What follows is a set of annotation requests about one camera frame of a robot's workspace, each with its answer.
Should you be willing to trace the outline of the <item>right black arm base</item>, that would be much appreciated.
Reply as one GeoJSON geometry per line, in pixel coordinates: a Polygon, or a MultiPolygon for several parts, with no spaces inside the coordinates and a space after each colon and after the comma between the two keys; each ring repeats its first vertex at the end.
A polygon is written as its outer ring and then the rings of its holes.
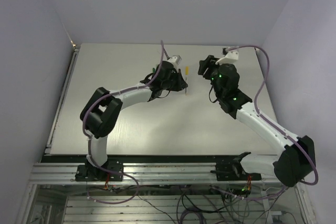
{"type": "Polygon", "coordinates": [[[247,173],[241,165],[242,159],[249,155],[251,155],[251,152],[244,152],[231,161],[216,163],[215,169],[211,170],[210,173],[216,175],[217,181],[261,180],[262,177],[259,173],[247,173]]]}

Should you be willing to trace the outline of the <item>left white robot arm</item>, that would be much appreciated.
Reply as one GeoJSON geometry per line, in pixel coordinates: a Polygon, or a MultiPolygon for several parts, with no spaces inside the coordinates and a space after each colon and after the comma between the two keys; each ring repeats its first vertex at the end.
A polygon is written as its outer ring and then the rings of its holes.
{"type": "Polygon", "coordinates": [[[155,72],[133,87],[109,91],[98,88],[80,114],[83,133],[88,137],[88,174],[94,180],[107,175],[107,136],[112,132],[120,111],[132,105],[160,98],[163,91],[179,92],[187,88],[181,70],[180,56],[162,61],[155,72]]]}

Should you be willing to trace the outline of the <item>yellow end white pen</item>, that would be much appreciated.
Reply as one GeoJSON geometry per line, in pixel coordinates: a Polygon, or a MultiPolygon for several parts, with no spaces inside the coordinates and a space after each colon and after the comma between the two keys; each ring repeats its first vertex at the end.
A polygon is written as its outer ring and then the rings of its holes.
{"type": "Polygon", "coordinates": [[[187,88],[188,88],[188,76],[185,75],[185,82],[186,82],[186,88],[185,88],[185,95],[187,95],[187,88]]]}

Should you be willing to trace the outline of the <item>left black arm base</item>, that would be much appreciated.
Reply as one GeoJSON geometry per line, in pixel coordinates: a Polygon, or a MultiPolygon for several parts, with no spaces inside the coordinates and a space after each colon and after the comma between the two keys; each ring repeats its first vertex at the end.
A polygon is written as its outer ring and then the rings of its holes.
{"type": "Polygon", "coordinates": [[[77,182],[105,182],[108,178],[112,182],[121,182],[123,176],[121,175],[124,170],[123,164],[108,156],[107,161],[101,165],[104,169],[117,172],[117,175],[107,173],[99,168],[94,167],[87,159],[83,165],[77,166],[75,174],[75,181],[77,182]]]}

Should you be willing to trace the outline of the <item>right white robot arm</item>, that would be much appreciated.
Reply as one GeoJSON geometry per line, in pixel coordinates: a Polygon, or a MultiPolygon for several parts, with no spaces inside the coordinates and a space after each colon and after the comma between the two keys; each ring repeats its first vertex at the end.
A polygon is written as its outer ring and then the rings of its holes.
{"type": "Polygon", "coordinates": [[[211,82],[220,108],[252,129],[276,153],[255,155],[244,152],[233,160],[232,175],[239,180],[249,174],[275,176],[287,187],[302,182],[310,173],[317,176],[313,140],[306,135],[299,137],[257,110],[255,101],[238,88],[240,75],[234,62],[227,57],[209,55],[199,61],[198,74],[211,82]]]}

